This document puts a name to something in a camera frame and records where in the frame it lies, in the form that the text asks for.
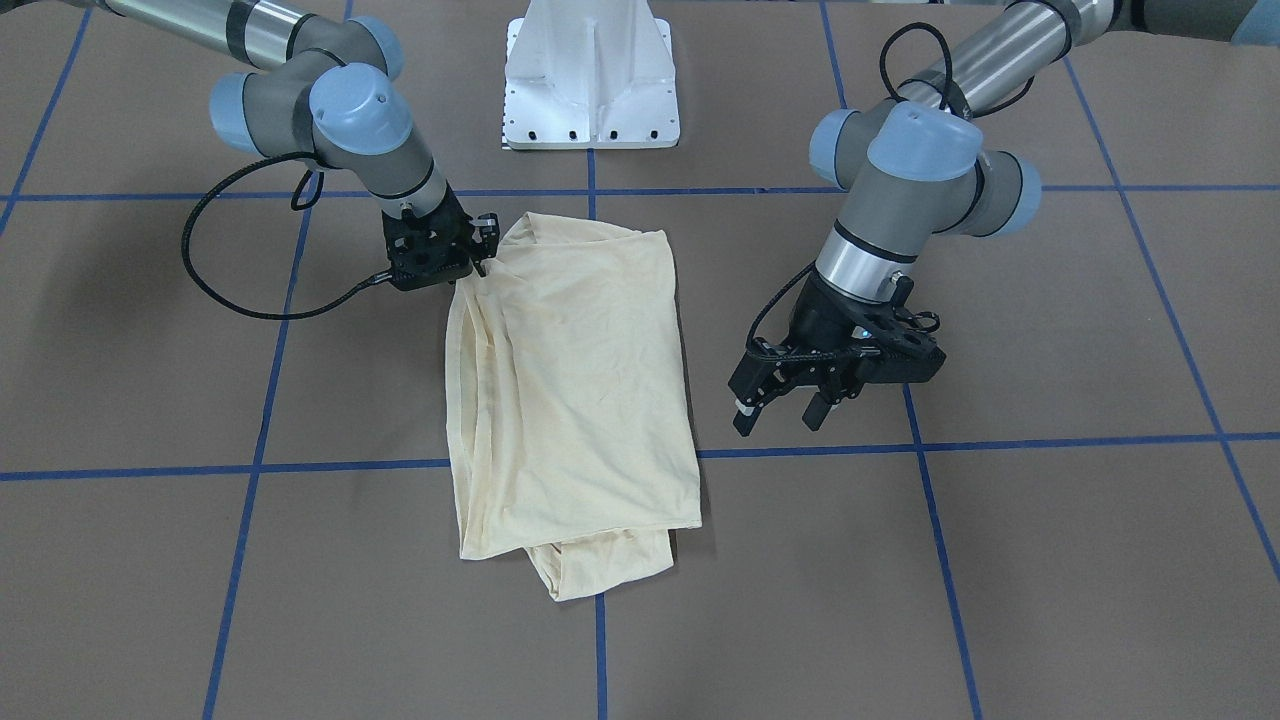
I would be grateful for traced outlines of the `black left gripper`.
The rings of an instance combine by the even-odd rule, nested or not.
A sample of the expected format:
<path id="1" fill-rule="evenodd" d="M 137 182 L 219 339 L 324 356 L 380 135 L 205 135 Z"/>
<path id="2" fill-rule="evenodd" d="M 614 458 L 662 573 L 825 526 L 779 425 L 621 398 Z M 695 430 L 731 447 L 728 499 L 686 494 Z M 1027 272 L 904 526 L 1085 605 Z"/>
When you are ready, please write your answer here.
<path id="1" fill-rule="evenodd" d="M 756 332 L 794 286 L 801 291 L 788 333 L 774 345 Z M 874 304 L 838 292 L 817 272 L 799 272 L 756 314 L 730 377 L 736 432 L 749 437 L 763 409 L 796 388 L 815 389 L 803 423 L 818 432 L 835 407 L 858 397 L 867 384 L 931 380 L 946 360 L 933 336 L 940 318 L 906 307 L 913 288 L 913 278 L 896 272 L 890 300 Z"/>

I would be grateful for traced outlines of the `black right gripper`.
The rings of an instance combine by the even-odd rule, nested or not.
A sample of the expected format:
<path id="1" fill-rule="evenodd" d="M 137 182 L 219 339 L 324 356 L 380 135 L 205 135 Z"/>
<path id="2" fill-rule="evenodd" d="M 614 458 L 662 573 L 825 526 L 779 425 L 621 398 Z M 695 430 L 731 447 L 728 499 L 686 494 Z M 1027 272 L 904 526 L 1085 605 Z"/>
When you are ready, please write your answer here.
<path id="1" fill-rule="evenodd" d="M 497 255 L 500 224 L 495 213 L 471 218 L 454 192 L 425 217 L 403 210 L 381 215 L 390 264 L 390 284 L 399 291 L 449 283 L 476 272 L 486 277 L 485 260 Z"/>

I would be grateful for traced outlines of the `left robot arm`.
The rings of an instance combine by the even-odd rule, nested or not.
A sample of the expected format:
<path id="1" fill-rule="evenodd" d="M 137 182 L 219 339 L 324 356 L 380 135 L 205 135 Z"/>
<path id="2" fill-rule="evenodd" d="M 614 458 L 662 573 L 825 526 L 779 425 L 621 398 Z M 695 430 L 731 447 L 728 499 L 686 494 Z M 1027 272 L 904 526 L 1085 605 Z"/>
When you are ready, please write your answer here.
<path id="1" fill-rule="evenodd" d="M 868 111 L 832 111 L 812 135 L 814 172 L 846 199 L 815 261 L 791 279 L 800 293 L 785 338 L 748 332 L 728 380 L 741 436 L 794 389 L 814 389 L 803 420 L 818 430 L 865 386 L 924 383 L 942 368 L 940 319 L 906 305 L 927 241 L 1019 231 L 1043 192 L 1030 163 L 983 149 L 978 118 L 1010 106 L 1041 70 L 1114 31 L 1276 46 L 1277 4 L 1010 1 L 957 46 L 925 22 L 895 37 L 913 31 L 936 38 L 940 59 L 900 82 L 882 70 L 884 100 Z"/>

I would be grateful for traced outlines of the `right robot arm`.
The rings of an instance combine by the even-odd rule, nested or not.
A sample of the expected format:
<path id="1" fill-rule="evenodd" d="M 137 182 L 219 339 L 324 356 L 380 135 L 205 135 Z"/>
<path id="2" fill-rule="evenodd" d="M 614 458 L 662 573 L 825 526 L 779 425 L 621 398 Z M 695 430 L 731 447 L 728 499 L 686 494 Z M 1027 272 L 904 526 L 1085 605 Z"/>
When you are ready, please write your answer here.
<path id="1" fill-rule="evenodd" d="M 218 136 L 261 158 L 353 172 L 379 204 L 396 288 L 465 278 L 497 252 L 497 218 L 465 211 L 396 90 L 404 54 L 385 23 L 337 22 L 279 1 L 105 1 L 102 9 L 248 64 L 211 92 Z"/>

